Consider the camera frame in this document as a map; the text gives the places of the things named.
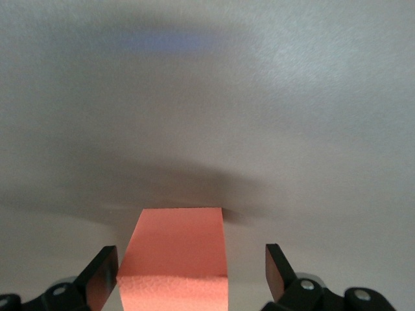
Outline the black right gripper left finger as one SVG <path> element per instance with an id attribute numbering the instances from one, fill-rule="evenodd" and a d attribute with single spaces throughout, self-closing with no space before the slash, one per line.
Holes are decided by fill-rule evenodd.
<path id="1" fill-rule="evenodd" d="M 61 282 L 22 305 L 23 310 L 102 310 L 117 284 L 116 246 L 105 246 L 73 282 Z"/>

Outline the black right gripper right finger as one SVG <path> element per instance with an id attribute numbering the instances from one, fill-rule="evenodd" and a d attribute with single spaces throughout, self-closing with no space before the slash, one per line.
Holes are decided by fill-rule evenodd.
<path id="1" fill-rule="evenodd" d="M 273 300 L 262 311 L 344 309 L 343 297 L 309 277 L 298 277 L 278 244 L 266 245 L 265 275 Z"/>

